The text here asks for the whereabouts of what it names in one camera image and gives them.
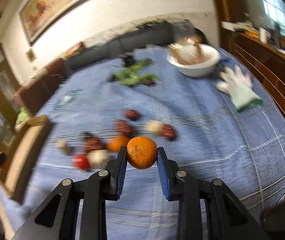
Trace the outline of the framed wall painting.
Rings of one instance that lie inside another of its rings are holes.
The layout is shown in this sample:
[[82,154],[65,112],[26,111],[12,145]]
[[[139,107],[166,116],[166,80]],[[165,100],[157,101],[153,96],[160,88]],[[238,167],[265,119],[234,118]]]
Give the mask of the framed wall painting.
[[29,45],[33,45],[51,25],[87,0],[27,0],[19,12]]

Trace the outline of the large red jujube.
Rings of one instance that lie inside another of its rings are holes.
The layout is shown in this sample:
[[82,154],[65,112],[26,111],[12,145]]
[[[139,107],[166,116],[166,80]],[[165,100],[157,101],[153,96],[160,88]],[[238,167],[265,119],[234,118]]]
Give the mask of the large red jujube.
[[114,127],[119,133],[127,137],[130,137],[133,133],[133,127],[125,120],[115,120]]

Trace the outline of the cardboard tray box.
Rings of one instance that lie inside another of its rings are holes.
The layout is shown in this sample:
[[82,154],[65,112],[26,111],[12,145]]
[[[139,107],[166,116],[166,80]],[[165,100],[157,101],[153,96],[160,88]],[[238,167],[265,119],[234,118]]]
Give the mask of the cardboard tray box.
[[53,123],[45,115],[28,120],[5,152],[5,168],[0,174],[0,188],[7,197],[22,204],[32,168],[35,166]]

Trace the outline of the small white snack piece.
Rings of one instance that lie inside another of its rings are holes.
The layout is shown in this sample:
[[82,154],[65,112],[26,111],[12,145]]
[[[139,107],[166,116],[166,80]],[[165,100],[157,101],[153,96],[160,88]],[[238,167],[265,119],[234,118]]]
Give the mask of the small white snack piece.
[[73,148],[64,140],[57,141],[56,147],[64,154],[70,155],[73,152]]

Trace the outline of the blue plaid tablecloth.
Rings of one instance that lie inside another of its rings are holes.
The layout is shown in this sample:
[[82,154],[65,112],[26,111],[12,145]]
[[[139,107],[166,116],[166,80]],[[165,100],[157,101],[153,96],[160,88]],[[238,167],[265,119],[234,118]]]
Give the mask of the blue plaid tablecloth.
[[239,64],[225,50],[219,53],[216,72],[192,79],[168,62],[165,48],[137,50],[137,60],[151,61],[143,72],[158,79],[151,87],[108,81],[119,70],[119,59],[72,74],[39,111],[54,127],[32,170],[23,203],[0,191],[13,230],[19,230],[63,179],[90,176],[89,171],[73,167],[72,157],[61,151],[68,145],[83,154],[87,132],[105,144],[120,131],[151,138],[194,177],[223,180],[256,219],[264,209],[285,200],[285,120],[255,78],[250,80],[249,93],[262,103],[242,111],[217,89],[219,72]]

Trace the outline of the black leather sofa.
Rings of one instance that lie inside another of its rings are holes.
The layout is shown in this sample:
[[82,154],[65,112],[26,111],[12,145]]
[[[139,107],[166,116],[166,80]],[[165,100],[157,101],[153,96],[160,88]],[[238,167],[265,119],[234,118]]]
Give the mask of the black leather sofa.
[[195,27],[189,21],[148,22],[138,26],[138,30],[119,35],[110,41],[84,48],[79,54],[70,57],[63,63],[65,76],[68,78],[75,72],[95,62],[111,60],[146,45],[165,46],[180,37],[195,34]]

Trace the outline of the white work glove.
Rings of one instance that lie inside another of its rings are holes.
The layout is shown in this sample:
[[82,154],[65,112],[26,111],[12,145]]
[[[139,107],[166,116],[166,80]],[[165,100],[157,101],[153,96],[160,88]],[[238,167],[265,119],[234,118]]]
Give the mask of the white work glove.
[[244,75],[238,65],[234,70],[225,67],[223,72],[219,72],[219,77],[222,81],[217,83],[217,89],[230,96],[238,112],[262,103],[262,99],[253,91],[250,76]]

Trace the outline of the white bowl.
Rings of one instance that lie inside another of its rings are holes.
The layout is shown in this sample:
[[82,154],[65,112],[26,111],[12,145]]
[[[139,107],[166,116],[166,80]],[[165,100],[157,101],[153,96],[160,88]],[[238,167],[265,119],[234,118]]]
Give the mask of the white bowl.
[[182,46],[173,43],[168,46],[167,61],[188,77],[208,76],[213,73],[220,59],[218,50],[205,44]]

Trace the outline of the green and striped cloth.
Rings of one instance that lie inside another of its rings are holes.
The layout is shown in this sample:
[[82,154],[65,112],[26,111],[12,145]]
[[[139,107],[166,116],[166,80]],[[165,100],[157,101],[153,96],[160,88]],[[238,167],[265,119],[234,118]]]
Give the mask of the green and striped cloth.
[[20,107],[19,113],[17,115],[17,119],[15,122],[14,130],[15,132],[21,131],[22,127],[25,125],[25,123],[30,119],[29,114],[25,110],[24,107]]

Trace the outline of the orange mandarin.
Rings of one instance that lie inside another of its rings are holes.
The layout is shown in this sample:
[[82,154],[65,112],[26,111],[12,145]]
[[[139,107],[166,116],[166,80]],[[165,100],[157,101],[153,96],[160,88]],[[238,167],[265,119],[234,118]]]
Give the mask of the orange mandarin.
[[127,160],[132,167],[145,170],[157,160],[158,148],[148,137],[134,137],[127,144]]
[[130,141],[129,137],[124,135],[117,135],[107,142],[107,150],[113,153],[118,153],[122,146],[127,146]]

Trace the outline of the red cherry tomato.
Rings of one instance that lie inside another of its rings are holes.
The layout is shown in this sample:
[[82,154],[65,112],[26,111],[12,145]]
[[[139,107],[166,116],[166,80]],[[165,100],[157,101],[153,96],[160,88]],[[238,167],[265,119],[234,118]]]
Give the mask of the red cherry tomato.
[[87,171],[90,169],[90,163],[86,154],[74,154],[72,156],[72,164],[74,165],[74,167],[79,168],[81,170]]

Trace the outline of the green leafy vegetable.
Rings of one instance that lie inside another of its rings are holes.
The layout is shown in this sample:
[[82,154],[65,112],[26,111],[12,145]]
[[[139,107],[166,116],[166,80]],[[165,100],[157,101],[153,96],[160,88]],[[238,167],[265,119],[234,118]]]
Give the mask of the green leafy vegetable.
[[150,66],[153,61],[149,58],[138,60],[130,66],[123,66],[121,70],[108,76],[108,82],[117,81],[119,84],[127,87],[134,87],[139,84],[152,86],[158,81],[154,73],[143,73],[145,67]]

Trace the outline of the brown paper in bowl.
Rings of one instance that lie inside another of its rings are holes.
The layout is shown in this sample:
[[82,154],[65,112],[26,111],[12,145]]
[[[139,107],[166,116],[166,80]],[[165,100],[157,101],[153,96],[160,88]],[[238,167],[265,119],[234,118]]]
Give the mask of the brown paper in bowl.
[[182,65],[199,64],[206,61],[200,43],[202,38],[198,35],[185,37],[168,46],[172,57]]

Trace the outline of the red jujube date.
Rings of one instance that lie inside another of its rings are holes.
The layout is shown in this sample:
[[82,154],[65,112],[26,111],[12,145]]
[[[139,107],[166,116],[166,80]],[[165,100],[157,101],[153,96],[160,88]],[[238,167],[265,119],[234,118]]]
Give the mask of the red jujube date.
[[89,153],[94,150],[104,150],[105,144],[98,137],[88,137],[84,142],[84,151]]

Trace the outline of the wooden sideboard cabinet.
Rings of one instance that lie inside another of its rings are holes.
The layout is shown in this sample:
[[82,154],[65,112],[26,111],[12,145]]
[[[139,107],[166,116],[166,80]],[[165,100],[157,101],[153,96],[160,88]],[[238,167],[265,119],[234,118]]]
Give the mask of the wooden sideboard cabinet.
[[220,45],[246,66],[285,118],[285,55],[245,34],[221,28]]

